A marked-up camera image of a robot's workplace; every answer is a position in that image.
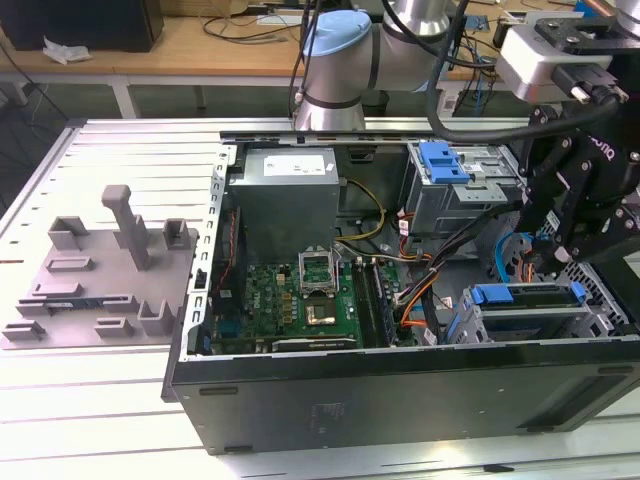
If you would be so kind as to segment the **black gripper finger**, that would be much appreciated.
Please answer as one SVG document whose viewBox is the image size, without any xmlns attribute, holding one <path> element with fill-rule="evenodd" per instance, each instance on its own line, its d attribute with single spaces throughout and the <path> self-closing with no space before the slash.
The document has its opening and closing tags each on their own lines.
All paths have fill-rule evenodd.
<svg viewBox="0 0 640 480">
<path fill-rule="evenodd" d="M 552 239 L 535 243 L 537 273 L 556 273 L 570 263 L 600 262 L 639 250 L 639 205 L 625 199 L 602 209 L 556 214 Z"/>
<path fill-rule="evenodd" d="M 526 187 L 517 231 L 532 236 L 531 249 L 593 251 L 596 151 L 591 136 L 576 131 L 526 140 L 519 167 Z"/>
</svg>

